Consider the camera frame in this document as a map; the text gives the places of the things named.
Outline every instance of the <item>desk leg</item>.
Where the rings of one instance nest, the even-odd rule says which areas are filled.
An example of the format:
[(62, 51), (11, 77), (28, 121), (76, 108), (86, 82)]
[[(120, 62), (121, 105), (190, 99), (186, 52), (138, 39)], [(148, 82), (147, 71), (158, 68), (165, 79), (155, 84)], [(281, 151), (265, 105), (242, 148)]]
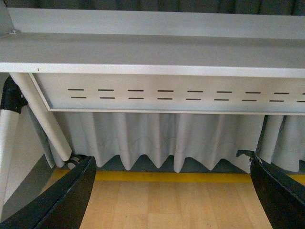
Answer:
[(72, 150), (63, 135), (59, 124), (52, 112), (49, 112), (40, 97), (31, 77), (28, 73), (10, 73), (15, 83), (21, 89), (27, 99), (30, 108), (38, 119), (43, 130), (52, 142), (54, 148), (63, 161), (68, 161)]
[(1, 110), (0, 114), (0, 218), (2, 215), (10, 160), (14, 147), (15, 133), (19, 114), (14, 111)]

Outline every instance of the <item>yellow stripe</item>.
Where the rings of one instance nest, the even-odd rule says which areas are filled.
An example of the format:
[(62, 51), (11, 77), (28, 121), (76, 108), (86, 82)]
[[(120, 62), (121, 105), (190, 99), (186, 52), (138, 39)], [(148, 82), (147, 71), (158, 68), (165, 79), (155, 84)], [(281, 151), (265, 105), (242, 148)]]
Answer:
[[(59, 179), (67, 169), (56, 169), (51, 178)], [(305, 175), (290, 175), (294, 180), (305, 183)], [(227, 173), (152, 173), (97, 171), (95, 180), (103, 181), (146, 181), (146, 182), (196, 182), (196, 183), (251, 183), (249, 174)]]

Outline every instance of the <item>floor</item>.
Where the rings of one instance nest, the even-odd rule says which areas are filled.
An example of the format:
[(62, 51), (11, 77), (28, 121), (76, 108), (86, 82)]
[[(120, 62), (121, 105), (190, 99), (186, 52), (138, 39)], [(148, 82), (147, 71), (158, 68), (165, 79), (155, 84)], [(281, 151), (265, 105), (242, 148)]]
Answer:
[[(47, 187), (57, 179), (50, 179)], [(96, 180), (81, 229), (271, 229), (251, 183)]]

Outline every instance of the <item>ventilation slot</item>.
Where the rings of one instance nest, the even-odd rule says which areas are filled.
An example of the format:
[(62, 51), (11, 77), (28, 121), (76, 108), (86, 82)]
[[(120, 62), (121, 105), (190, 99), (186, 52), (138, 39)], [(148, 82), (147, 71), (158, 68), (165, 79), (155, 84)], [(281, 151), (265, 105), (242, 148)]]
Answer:
[(191, 93), (202, 93), (203, 91), (187, 91), (187, 92), (191, 92)]
[(68, 91), (84, 91), (84, 89), (69, 88)]
[(129, 92), (143, 92), (144, 90), (128, 90)]

